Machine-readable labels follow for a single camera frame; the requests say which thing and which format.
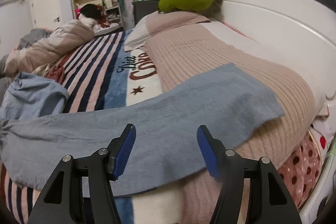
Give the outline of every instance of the door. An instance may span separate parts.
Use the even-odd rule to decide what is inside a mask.
[[[34,28],[55,30],[63,25],[59,0],[31,0]]]

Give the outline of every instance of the silver pin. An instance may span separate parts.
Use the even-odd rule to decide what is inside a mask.
[[[108,150],[106,148],[101,148],[98,150],[98,154],[99,155],[105,155],[107,154]]]
[[[269,158],[266,158],[266,157],[262,157],[262,158],[261,158],[261,161],[262,161],[264,164],[268,164],[268,163],[271,162],[271,161],[269,160]]]
[[[233,157],[235,155],[235,152],[233,150],[226,150],[225,154],[229,157]]]
[[[67,162],[69,160],[71,160],[71,156],[70,155],[65,155],[63,158],[62,158],[63,161]]]

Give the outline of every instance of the white headboard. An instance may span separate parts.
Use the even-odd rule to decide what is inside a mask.
[[[299,61],[329,100],[336,94],[336,5],[332,0],[224,0],[225,22]]]

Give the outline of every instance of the bed sheet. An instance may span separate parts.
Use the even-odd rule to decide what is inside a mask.
[[[70,94],[64,109],[65,113],[123,107],[162,93],[155,65],[148,55],[140,49],[132,52],[124,51],[123,43],[129,34],[130,32],[122,32],[100,37],[79,47],[59,61],[65,69],[63,86]],[[311,150],[318,159],[318,148],[312,146]],[[288,183],[292,180],[287,179],[295,175],[298,181],[302,178],[302,174],[295,174],[295,161],[293,161],[295,157],[291,157],[283,165],[284,169],[281,173],[286,178],[285,183],[292,197],[299,200],[296,203],[298,206],[304,202],[304,197],[299,197],[295,193],[298,188],[290,187]],[[315,165],[314,171],[320,173],[321,163],[315,163]],[[310,188],[314,187],[318,176],[315,178],[311,181]],[[150,193],[116,198],[122,223],[193,223],[191,219],[186,220],[184,216],[190,215],[188,211],[190,209],[195,212],[197,199],[193,199],[193,194],[197,193],[195,191],[197,187],[203,190],[202,186],[204,185],[197,184],[196,180],[186,179],[160,187]],[[6,202],[19,223],[27,223],[38,195],[39,192],[36,190],[15,185],[4,166],[2,167],[0,197]],[[211,207],[214,208],[213,203],[216,199],[214,197],[210,201],[208,215],[211,215]],[[89,200],[86,200],[85,204],[88,207]]]

